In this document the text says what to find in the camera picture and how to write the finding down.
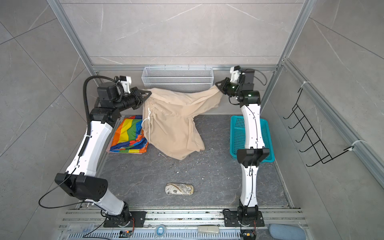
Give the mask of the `beige shorts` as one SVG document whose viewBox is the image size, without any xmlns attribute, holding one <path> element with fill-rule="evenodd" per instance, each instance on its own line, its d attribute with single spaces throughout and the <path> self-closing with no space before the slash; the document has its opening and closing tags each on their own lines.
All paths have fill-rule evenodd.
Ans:
<svg viewBox="0 0 384 240">
<path fill-rule="evenodd" d="M 205 150 L 194 118 L 219 106 L 223 94 L 213 86 L 197 93 L 149 89 L 143 104 L 142 128 L 145 138 L 163 154 L 183 160 Z"/>
</svg>

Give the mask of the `rainbow striped shorts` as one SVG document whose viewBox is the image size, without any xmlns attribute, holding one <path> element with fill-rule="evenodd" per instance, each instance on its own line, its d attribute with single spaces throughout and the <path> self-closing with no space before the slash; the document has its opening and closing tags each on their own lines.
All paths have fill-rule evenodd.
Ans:
<svg viewBox="0 0 384 240">
<path fill-rule="evenodd" d="M 107 148 L 110 153 L 144 154 L 149 145 L 142 128 L 143 116 L 125 118 L 117 128 Z"/>
</svg>

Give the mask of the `teal plastic basket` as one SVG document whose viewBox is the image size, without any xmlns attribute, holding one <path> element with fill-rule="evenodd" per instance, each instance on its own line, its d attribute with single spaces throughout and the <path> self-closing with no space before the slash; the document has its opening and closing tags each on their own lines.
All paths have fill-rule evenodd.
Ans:
<svg viewBox="0 0 384 240">
<path fill-rule="evenodd" d="M 270 154 L 262 161 L 263 163 L 273 163 L 275 155 L 273 143 L 268 122 L 264 119 L 261 121 L 261 133 L 265 147 L 270 150 Z M 237 151 L 245 148 L 246 131 L 243 116 L 231 116 L 230 126 L 230 154 L 234 160 L 237 160 Z"/>
</svg>

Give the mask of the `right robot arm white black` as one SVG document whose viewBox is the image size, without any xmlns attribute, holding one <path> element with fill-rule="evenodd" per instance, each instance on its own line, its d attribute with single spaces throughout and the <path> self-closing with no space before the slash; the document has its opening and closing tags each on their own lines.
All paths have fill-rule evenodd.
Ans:
<svg viewBox="0 0 384 240">
<path fill-rule="evenodd" d="M 225 78 L 215 83 L 225 95 L 235 97 L 241 107 L 245 123 L 245 146 L 237 151 L 237 160 L 242 170 L 242 194 L 237 209 L 237 219 L 241 227 L 250 226 L 261 219 L 257 200 L 257 174 L 260 163 L 269 156 L 265 147 L 260 120 L 260 93 L 243 90 L 244 83 L 236 83 Z"/>
</svg>

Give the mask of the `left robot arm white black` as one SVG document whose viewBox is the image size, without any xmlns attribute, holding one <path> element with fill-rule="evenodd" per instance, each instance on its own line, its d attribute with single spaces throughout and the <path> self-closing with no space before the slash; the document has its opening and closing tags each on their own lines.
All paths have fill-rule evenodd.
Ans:
<svg viewBox="0 0 384 240">
<path fill-rule="evenodd" d="M 82 146 L 66 172 L 56 175 L 55 182 L 69 196 L 102 209 L 112 224 L 125 227 L 132 221 L 129 206 L 112 194 L 106 179 L 96 177 L 98 162 L 121 112 L 139 108 L 152 93 L 136 87 L 126 93 L 113 83 L 100 85 L 97 92 L 98 103 L 89 112 Z"/>
</svg>

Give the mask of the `blue tape roll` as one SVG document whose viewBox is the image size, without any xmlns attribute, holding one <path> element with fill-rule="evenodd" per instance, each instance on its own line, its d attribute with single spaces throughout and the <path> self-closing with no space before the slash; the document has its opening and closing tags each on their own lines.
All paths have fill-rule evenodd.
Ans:
<svg viewBox="0 0 384 240">
<path fill-rule="evenodd" d="M 158 225 L 155 229 L 155 235 L 157 238 L 162 238 L 166 235 L 166 226 L 165 225 Z"/>
</svg>

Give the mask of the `small green circuit board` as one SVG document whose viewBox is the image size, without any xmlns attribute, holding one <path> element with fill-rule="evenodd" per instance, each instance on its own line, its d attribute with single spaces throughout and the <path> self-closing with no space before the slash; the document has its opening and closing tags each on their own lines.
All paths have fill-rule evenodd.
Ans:
<svg viewBox="0 0 384 240">
<path fill-rule="evenodd" d="M 132 230 L 123 230 L 119 232 L 119 238 L 130 238 L 133 235 Z"/>
</svg>

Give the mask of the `right small circuit board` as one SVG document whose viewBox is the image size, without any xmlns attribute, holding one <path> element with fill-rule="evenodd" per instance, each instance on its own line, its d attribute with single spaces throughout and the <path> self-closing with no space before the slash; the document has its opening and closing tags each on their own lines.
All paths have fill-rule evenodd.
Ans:
<svg viewBox="0 0 384 240">
<path fill-rule="evenodd" d="M 255 231 L 243 231 L 240 233 L 241 240 L 256 240 L 257 234 Z"/>
</svg>

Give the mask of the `white remote box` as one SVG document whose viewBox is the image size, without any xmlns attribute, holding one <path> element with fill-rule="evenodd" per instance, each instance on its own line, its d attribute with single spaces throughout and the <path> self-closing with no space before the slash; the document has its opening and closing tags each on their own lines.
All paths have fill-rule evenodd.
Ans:
<svg viewBox="0 0 384 240">
<path fill-rule="evenodd" d="M 218 235 L 220 233 L 220 227 L 214 226 L 214 225 L 198 226 L 198 233 L 200 233 L 200 234 Z"/>
</svg>

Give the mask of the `blue grey cushion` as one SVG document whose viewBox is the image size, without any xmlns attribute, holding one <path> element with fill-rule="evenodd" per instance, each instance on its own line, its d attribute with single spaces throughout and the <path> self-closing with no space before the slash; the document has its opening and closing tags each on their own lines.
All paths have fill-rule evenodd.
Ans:
<svg viewBox="0 0 384 240">
<path fill-rule="evenodd" d="M 289 225 L 271 224 L 270 235 L 277 240 L 306 240 L 306 233 L 303 229 Z"/>
</svg>

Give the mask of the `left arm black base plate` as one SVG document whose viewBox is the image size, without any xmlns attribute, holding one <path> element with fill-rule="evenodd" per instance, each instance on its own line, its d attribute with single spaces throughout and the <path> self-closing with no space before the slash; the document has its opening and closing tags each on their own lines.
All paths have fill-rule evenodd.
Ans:
<svg viewBox="0 0 384 240">
<path fill-rule="evenodd" d="M 112 220 L 111 218 L 107 217 L 106 221 L 103 223 L 103 227 L 104 228 L 128 228 L 128 227 L 142 228 L 146 220 L 147 212 L 135 211 L 135 212 L 130 212 L 130 214 L 131 216 L 129 220 L 123 221 L 122 223 L 118 223 L 117 220 Z"/>
</svg>

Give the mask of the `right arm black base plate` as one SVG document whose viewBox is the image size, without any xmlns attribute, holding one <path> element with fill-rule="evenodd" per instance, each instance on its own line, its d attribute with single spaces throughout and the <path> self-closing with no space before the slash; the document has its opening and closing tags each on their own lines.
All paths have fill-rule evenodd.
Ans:
<svg viewBox="0 0 384 240">
<path fill-rule="evenodd" d="M 238 211 L 224 209 L 222 211 L 226 227 L 264 227 L 264 217 L 261 211 L 257 214 L 240 214 Z"/>
</svg>

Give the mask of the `aluminium mounting rail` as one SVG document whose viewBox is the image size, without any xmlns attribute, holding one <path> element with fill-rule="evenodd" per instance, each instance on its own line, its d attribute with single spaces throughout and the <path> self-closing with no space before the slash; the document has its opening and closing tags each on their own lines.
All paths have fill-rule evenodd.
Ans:
<svg viewBox="0 0 384 240">
<path fill-rule="evenodd" d="M 313 236 L 302 210 L 283 207 L 260 207 L 264 217 L 264 227 L 226 227 L 222 211 L 232 207 L 159 207 L 132 208 L 131 212 L 145 211 L 146 220 L 142 228 L 104 228 L 106 221 L 100 210 L 83 208 L 67 210 L 58 226 L 59 240 L 240 240 L 243 231 L 255 231 L 257 239 L 270 238 L 271 224 L 289 225 L 303 229 L 308 240 Z M 166 235 L 157 238 L 155 229 L 165 225 Z M 220 227 L 218 235 L 200 234 L 198 226 L 214 225 Z M 123 230 L 134 231 L 130 238 L 119 238 Z"/>
</svg>

